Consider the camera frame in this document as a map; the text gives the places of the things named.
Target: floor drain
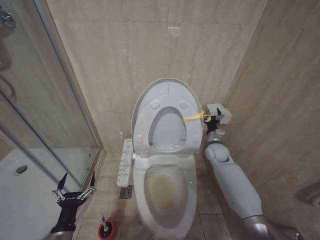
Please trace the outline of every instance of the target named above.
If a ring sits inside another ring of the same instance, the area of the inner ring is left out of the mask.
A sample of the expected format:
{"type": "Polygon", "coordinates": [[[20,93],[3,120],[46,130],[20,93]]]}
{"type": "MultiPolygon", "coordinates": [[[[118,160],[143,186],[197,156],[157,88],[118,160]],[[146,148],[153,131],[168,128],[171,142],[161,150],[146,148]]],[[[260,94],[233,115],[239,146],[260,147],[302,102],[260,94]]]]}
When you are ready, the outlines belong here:
{"type": "Polygon", "coordinates": [[[19,166],[16,170],[15,170],[15,172],[17,173],[17,174],[22,174],[22,173],[24,173],[26,170],[27,170],[27,165],[22,165],[22,166],[19,166]]]}
{"type": "Polygon", "coordinates": [[[122,187],[119,199],[130,199],[132,196],[132,185],[122,187]]]}

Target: bathroom floor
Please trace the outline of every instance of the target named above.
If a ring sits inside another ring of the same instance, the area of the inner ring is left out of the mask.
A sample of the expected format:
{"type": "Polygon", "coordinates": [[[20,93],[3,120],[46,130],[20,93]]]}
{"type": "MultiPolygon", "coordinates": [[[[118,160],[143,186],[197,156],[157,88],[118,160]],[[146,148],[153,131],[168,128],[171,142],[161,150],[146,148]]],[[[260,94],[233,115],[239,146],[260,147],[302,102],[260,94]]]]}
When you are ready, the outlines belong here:
{"type": "MultiPolygon", "coordinates": [[[[135,192],[131,199],[119,199],[117,175],[120,154],[107,155],[101,178],[92,202],[83,220],[78,224],[73,239],[97,240],[100,225],[99,213],[111,218],[118,227],[116,240],[151,240],[144,229],[136,209],[135,192]]],[[[231,240],[218,203],[213,181],[208,175],[200,153],[196,154],[197,209],[192,228],[186,240],[231,240]]]]}

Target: toilet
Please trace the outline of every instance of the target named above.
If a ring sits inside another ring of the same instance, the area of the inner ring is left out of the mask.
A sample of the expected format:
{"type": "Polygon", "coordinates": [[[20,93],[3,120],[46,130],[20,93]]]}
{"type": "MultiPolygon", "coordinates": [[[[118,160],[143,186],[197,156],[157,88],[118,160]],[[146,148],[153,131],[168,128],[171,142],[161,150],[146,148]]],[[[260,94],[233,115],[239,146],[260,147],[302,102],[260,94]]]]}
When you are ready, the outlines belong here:
{"type": "Polygon", "coordinates": [[[150,84],[134,107],[133,186],[139,217],[155,240],[182,240],[193,224],[203,121],[184,118],[201,110],[192,89],[174,78],[150,84]]]}

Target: tiled wall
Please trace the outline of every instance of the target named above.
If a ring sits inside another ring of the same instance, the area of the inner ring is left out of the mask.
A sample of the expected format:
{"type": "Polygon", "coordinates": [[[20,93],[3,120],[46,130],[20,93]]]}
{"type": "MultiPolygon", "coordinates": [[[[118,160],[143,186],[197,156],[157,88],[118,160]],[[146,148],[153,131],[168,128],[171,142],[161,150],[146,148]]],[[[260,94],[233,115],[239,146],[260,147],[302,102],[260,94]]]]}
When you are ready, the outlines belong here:
{"type": "Polygon", "coordinates": [[[120,153],[135,103],[178,78],[221,102],[265,0],[47,0],[107,153],[120,153]]]}
{"type": "Polygon", "coordinates": [[[296,195],[320,192],[319,39],[319,0],[269,0],[224,100],[226,144],[263,212],[310,240],[320,239],[320,210],[296,195]]]}
{"type": "Polygon", "coordinates": [[[319,180],[319,0],[47,3],[108,153],[144,88],[181,79],[232,112],[226,144],[266,216],[320,238],[319,209],[295,198],[319,180]]]}

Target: silver metal joint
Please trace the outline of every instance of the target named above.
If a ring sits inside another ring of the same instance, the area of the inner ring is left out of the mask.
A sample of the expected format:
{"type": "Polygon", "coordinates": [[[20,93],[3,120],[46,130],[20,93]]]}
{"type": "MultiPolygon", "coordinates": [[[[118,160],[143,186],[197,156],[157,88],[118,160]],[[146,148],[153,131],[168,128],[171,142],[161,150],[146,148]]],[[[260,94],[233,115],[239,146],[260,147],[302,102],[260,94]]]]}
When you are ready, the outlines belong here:
{"type": "Polygon", "coordinates": [[[226,131],[224,129],[216,129],[214,131],[210,131],[207,133],[207,142],[210,143],[212,141],[222,142],[222,139],[226,135],[226,131]]]}

